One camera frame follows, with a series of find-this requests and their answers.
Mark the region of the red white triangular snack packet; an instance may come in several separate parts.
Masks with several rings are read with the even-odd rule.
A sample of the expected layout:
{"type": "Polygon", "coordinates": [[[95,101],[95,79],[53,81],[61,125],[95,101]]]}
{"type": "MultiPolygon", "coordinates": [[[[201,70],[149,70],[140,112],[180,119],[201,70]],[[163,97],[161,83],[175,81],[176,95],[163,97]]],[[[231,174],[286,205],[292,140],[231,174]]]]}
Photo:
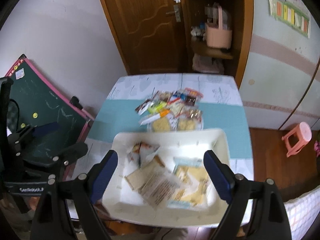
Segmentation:
{"type": "Polygon", "coordinates": [[[133,163],[136,167],[142,168],[148,164],[157,154],[159,144],[148,144],[146,142],[136,143],[132,150],[127,154],[129,163],[133,163]]]}

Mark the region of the clear bag printed text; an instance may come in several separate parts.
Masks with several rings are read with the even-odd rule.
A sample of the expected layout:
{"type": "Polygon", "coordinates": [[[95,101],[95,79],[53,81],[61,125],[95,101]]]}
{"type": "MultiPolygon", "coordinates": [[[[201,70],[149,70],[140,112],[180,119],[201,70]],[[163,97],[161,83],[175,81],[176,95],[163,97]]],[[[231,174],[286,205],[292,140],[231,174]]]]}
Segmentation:
{"type": "Polygon", "coordinates": [[[166,207],[172,196],[184,187],[172,173],[157,171],[138,192],[146,203],[157,210],[166,207]]]}

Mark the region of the rice cake clear packet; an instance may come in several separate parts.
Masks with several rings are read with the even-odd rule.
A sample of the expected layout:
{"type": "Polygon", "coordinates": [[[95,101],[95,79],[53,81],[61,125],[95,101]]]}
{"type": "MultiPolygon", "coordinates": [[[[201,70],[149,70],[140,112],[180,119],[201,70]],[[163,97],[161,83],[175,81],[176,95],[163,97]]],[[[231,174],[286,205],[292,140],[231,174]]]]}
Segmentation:
{"type": "Polygon", "coordinates": [[[167,117],[160,118],[147,126],[149,132],[170,132],[176,129],[177,119],[167,117]]]}

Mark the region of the dark cake red-seal packet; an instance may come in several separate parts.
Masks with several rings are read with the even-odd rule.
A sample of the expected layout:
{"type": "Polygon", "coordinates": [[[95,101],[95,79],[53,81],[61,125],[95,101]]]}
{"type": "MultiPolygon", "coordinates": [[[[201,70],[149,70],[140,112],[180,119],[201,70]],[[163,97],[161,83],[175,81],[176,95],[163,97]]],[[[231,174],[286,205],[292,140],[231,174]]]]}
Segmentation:
{"type": "Polygon", "coordinates": [[[203,94],[197,90],[191,88],[185,88],[185,104],[188,106],[194,106],[195,103],[203,98],[203,94]]]}

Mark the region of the green snack packet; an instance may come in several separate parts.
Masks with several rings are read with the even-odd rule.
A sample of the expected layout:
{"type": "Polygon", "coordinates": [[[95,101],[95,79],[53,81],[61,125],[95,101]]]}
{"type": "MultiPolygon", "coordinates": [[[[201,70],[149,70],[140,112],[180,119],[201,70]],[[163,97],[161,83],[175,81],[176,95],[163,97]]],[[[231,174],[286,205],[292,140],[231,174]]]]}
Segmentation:
{"type": "Polygon", "coordinates": [[[155,101],[148,107],[148,112],[150,114],[159,113],[167,105],[164,101],[155,101]]]}

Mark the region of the red stripe barcode packet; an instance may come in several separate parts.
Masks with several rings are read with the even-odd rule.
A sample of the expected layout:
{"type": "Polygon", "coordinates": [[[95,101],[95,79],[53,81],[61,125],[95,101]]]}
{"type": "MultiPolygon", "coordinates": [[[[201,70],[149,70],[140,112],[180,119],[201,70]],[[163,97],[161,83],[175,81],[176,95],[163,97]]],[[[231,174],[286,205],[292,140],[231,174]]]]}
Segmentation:
{"type": "Polygon", "coordinates": [[[176,98],[175,100],[169,102],[166,105],[166,108],[174,115],[179,116],[184,107],[184,101],[180,98],[176,98]]]}

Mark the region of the orange white long packet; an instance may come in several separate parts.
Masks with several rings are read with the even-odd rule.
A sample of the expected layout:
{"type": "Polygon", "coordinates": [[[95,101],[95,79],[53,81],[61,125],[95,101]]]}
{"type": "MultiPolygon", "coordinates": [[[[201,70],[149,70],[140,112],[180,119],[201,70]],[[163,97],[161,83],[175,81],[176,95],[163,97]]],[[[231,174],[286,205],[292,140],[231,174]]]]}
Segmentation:
{"type": "Polygon", "coordinates": [[[159,113],[147,115],[139,120],[139,124],[140,124],[140,126],[150,124],[160,118],[165,117],[169,113],[170,113],[170,111],[168,109],[165,109],[165,110],[160,111],[159,113]]]}

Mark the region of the blue snack packet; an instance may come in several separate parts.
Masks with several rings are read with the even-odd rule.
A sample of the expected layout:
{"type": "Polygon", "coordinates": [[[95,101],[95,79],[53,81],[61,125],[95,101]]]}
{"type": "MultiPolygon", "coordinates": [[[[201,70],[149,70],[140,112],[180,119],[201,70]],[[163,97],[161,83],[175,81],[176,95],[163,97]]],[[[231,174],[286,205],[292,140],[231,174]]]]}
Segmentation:
{"type": "Polygon", "coordinates": [[[172,98],[173,98],[173,99],[180,99],[180,100],[186,102],[188,96],[189,96],[189,95],[188,95],[187,92],[184,92],[184,91],[176,91],[176,92],[172,95],[172,98]]]}

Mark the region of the nut bar clear packet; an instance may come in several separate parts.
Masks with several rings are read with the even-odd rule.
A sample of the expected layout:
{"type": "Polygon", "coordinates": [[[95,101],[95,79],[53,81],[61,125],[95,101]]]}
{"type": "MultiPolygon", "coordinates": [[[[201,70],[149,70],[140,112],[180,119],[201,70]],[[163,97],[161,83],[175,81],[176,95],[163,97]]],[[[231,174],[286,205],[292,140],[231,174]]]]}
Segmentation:
{"type": "Polygon", "coordinates": [[[153,101],[163,101],[163,102],[169,102],[170,98],[172,96],[172,92],[167,91],[157,91],[156,94],[152,97],[153,101]]]}

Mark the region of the red candy clear packet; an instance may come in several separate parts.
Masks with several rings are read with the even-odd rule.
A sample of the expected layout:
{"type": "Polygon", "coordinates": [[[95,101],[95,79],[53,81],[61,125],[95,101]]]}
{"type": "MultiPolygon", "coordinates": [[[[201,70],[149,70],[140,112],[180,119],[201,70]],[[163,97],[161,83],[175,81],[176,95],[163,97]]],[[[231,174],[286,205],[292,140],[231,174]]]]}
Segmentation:
{"type": "Polygon", "coordinates": [[[183,112],[184,116],[189,119],[202,120],[202,111],[197,108],[186,109],[183,112]]]}

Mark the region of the sliding wardrobe doors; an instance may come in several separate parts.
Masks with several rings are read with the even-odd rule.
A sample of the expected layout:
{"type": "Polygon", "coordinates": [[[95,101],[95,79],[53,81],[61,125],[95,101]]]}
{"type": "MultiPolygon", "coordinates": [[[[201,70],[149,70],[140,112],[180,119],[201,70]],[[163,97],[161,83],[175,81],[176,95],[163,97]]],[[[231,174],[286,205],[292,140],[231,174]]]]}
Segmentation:
{"type": "Polygon", "coordinates": [[[253,32],[240,95],[248,124],[289,129],[306,122],[319,130],[319,24],[310,38],[270,15],[268,0],[253,0],[253,32]]]}

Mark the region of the pink basket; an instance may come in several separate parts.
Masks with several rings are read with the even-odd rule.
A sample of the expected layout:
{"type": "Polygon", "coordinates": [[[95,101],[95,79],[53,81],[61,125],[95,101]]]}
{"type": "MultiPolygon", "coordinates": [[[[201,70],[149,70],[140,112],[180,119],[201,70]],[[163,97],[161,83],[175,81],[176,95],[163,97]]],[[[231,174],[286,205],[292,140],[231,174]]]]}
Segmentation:
{"type": "Polygon", "coordinates": [[[232,30],[228,24],[228,16],[223,15],[221,6],[216,6],[215,22],[205,24],[206,43],[210,48],[215,49],[229,49],[232,42],[232,30]]]}

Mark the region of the brown wooden door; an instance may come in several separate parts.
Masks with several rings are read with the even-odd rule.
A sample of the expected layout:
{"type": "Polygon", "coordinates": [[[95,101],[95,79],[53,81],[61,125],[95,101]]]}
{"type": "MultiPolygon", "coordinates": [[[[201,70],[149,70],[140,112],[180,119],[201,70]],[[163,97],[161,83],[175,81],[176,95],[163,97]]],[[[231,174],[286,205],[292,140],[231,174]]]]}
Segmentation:
{"type": "Polygon", "coordinates": [[[183,0],[100,2],[129,75],[187,72],[183,0]]]}

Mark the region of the wooden shelf unit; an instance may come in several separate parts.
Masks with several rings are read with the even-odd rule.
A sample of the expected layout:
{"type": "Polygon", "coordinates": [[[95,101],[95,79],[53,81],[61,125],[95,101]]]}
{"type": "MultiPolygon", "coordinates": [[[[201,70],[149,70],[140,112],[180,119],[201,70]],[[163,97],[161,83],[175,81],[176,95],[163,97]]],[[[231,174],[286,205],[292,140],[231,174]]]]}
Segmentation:
{"type": "Polygon", "coordinates": [[[253,0],[183,0],[189,69],[241,85],[253,31],[253,0]]]}

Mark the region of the wall poster chart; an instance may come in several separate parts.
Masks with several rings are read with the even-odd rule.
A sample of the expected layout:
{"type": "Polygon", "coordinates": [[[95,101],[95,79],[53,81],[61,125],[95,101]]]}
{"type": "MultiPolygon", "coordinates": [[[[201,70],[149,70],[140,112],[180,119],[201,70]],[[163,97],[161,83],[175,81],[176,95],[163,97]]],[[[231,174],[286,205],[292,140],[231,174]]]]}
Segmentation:
{"type": "Polygon", "coordinates": [[[268,0],[270,15],[310,38],[311,14],[302,0],[268,0]]]}

